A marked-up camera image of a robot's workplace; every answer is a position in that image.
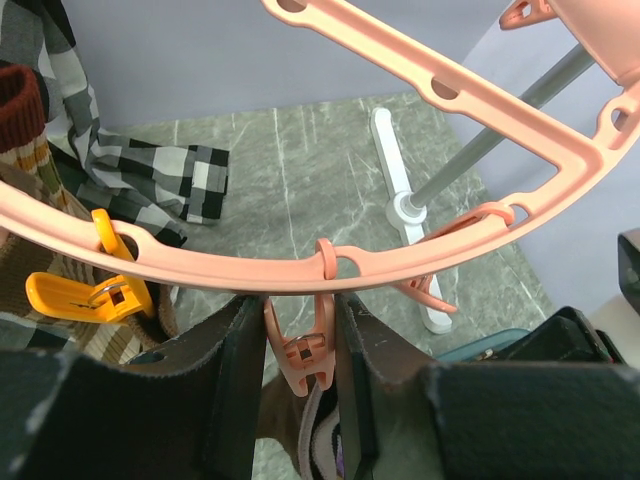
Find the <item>beige striped sock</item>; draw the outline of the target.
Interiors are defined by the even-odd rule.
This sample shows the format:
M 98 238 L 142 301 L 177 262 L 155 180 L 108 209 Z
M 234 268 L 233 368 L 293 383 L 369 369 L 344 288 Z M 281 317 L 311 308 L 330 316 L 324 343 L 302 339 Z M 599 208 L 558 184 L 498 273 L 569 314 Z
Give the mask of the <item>beige striped sock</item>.
M 62 185 L 45 133 L 35 73 L 22 65 L 1 69 L 1 181 L 42 203 L 83 220 L 89 212 Z M 34 310 L 27 277 L 47 272 L 90 283 L 93 268 L 1 231 L 1 312 L 43 324 L 57 321 Z

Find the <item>brown striped sock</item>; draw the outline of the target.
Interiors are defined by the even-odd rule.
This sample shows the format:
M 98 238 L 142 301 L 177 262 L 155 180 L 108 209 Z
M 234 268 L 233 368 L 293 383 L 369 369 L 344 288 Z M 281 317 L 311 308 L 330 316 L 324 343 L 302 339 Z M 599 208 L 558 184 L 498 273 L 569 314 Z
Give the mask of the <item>brown striped sock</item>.
M 171 288 L 151 284 L 155 315 L 143 313 L 127 317 L 119 324 L 76 323 L 71 339 L 74 346 L 88 356 L 107 364 L 125 364 L 178 335 Z

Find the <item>pink round clip hanger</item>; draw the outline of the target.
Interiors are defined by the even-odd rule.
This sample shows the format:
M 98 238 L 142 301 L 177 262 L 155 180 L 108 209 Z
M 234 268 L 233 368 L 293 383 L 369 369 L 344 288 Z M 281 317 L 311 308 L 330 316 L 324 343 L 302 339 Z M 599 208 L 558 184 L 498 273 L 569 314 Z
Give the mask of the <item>pink round clip hanger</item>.
M 511 93 L 568 51 L 575 40 L 559 22 L 499 32 L 512 1 L 352 1 L 394 28 Z M 412 182 L 426 180 L 481 128 L 435 112 L 408 84 L 308 30 L 286 26 L 261 1 L 62 1 L 79 56 L 108 129 L 168 121 L 156 143 L 228 149 L 230 178 L 220 225 L 230 254 L 306 253 L 318 236 L 364 247 L 391 247 L 382 212 L 384 185 L 366 126 L 383 100 L 393 110 Z M 228 125 L 189 130 L 205 115 Z M 639 145 L 590 193 L 519 240 L 556 306 L 596 310 L 613 297 L 614 240 L 639 227 Z M 212 252 L 222 253 L 213 234 Z

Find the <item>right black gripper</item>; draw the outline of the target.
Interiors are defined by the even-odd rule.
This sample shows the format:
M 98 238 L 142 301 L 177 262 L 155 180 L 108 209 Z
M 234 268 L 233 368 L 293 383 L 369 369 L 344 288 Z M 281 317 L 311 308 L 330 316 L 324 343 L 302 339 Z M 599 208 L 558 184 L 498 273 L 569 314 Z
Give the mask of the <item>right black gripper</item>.
M 596 362 L 639 366 L 639 231 L 617 237 L 620 294 L 587 318 L 563 307 L 494 360 Z

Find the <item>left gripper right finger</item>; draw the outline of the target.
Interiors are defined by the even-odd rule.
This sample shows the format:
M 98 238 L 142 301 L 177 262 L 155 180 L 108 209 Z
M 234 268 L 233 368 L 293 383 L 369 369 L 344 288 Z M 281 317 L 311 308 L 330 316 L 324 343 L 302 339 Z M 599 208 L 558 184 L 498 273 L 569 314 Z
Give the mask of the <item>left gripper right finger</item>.
M 349 479 L 635 479 L 639 374 L 612 364 L 433 360 L 337 295 Z

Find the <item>dark brown sock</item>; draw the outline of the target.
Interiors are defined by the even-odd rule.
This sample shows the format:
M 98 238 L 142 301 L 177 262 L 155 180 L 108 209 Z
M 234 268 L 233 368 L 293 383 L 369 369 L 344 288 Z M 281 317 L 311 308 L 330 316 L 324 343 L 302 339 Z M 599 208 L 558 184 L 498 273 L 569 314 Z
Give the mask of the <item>dark brown sock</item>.
M 255 438 L 278 442 L 303 479 L 345 477 L 335 386 L 323 390 L 311 380 L 309 393 L 299 397 L 277 374 L 261 389 Z

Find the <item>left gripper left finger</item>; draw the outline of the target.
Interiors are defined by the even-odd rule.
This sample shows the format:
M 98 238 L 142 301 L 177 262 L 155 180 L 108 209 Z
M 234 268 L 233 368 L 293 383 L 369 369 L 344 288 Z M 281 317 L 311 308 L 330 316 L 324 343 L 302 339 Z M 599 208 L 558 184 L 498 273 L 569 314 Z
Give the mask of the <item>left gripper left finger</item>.
M 265 359 L 263 301 L 238 296 L 126 365 L 1 354 L 5 479 L 247 479 Z

